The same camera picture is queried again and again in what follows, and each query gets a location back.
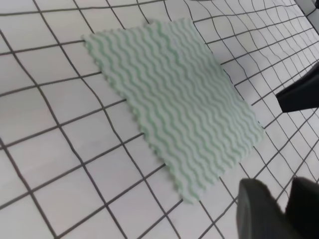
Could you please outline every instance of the wavy stripe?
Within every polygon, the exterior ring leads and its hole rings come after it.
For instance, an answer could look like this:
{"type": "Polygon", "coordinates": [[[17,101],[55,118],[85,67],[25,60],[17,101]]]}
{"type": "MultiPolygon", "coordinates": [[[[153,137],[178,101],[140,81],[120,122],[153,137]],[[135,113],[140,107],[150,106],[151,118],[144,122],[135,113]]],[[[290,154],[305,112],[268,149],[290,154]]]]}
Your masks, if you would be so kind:
{"type": "MultiPolygon", "coordinates": [[[[139,63],[140,63],[142,66],[145,67],[145,64],[143,64],[143,63],[141,62],[141,59],[139,58],[139,53],[137,52],[136,49],[134,49],[134,46],[130,43],[130,41],[129,41],[127,35],[128,35],[128,34],[123,34],[123,37],[124,37],[124,39],[125,39],[125,43],[130,47],[130,49],[132,49],[132,51],[135,52],[135,54],[136,54],[136,56],[137,56],[137,60],[139,61],[139,63]]],[[[131,57],[130,57],[129,52],[126,51],[126,50],[123,49],[123,48],[121,48],[121,49],[124,51],[125,55],[127,56],[128,62],[129,62],[131,65],[134,66],[134,70],[137,72],[138,77],[139,77],[140,79],[143,79],[143,78],[141,77],[141,73],[140,73],[139,68],[138,68],[137,66],[135,66],[134,63],[130,60],[131,57]]],[[[152,90],[151,86],[147,83],[147,81],[143,81],[143,82],[144,82],[144,84],[147,86],[148,90],[149,90],[153,95],[157,95],[157,96],[158,96],[158,99],[159,99],[160,104],[162,105],[163,108],[165,108],[164,103],[163,103],[162,99],[161,99],[160,96],[159,96],[159,92],[154,92],[154,91],[152,90]]],[[[184,127],[187,128],[187,125],[183,122],[183,120],[182,120],[182,118],[181,118],[181,113],[179,112],[178,108],[175,108],[175,109],[176,109],[176,112],[177,112],[178,121],[179,121],[179,122],[182,122],[183,125],[184,125],[184,127]]],[[[167,113],[168,113],[169,117],[171,118],[170,123],[171,123],[172,130],[176,130],[180,135],[183,135],[183,132],[181,132],[180,129],[178,128],[178,126],[175,125],[176,120],[173,119],[172,113],[170,113],[169,110],[167,110],[167,113]]],[[[189,147],[191,147],[190,144],[188,144],[187,142],[185,142],[184,137],[180,137],[179,140],[182,141],[184,144],[188,145],[189,147]]],[[[192,155],[193,157],[195,157],[193,150],[191,150],[191,155],[192,155]]],[[[193,169],[193,172],[196,174],[197,177],[199,177],[197,171],[195,171],[195,170],[193,169]]]]}
{"type": "Polygon", "coordinates": [[[186,201],[198,200],[262,138],[253,111],[190,20],[155,21],[84,40],[186,201]]]}

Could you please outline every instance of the fabric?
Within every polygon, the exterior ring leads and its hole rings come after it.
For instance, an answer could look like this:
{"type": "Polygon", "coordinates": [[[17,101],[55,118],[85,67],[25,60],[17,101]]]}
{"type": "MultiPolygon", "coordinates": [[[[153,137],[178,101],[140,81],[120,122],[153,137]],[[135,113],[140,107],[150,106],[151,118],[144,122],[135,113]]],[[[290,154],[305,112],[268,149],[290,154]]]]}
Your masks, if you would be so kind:
{"type": "Polygon", "coordinates": [[[190,19],[83,37],[182,197],[193,202],[263,136],[190,19]]]}

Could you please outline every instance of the green wavy striped cloth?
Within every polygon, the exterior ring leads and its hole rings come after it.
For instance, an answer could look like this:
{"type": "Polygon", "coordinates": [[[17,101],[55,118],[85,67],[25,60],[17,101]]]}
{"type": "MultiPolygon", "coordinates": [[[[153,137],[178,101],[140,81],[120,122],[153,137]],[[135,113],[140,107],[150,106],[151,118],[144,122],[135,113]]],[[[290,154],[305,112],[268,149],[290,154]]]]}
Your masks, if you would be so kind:
{"type": "Polygon", "coordinates": [[[84,36],[187,202],[248,156],[263,129],[190,19],[84,36]]]}

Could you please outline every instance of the grid pattern surface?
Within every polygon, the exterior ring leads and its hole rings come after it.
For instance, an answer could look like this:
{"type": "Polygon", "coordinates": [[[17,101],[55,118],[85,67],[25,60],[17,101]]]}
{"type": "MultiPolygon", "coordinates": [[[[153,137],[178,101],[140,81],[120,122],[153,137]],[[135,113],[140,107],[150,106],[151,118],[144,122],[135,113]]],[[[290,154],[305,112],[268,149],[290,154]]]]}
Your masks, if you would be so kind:
{"type": "Polygon", "coordinates": [[[293,177],[318,182],[317,109],[283,114],[275,98],[319,59],[319,36],[294,0],[11,0],[0,9],[0,238],[234,239],[241,178],[266,183],[282,209],[293,177]],[[195,205],[80,40],[181,17],[267,135],[195,205]]]}

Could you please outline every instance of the towel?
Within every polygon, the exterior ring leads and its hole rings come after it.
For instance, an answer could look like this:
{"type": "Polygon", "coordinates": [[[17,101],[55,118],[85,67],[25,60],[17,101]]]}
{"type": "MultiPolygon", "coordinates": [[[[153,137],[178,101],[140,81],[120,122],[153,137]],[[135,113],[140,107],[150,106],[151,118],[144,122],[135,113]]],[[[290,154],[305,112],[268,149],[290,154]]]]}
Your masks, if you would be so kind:
{"type": "Polygon", "coordinates": [[[84,36],[183,199],[194,202],[263,138],[190,19],[84,36]]]}

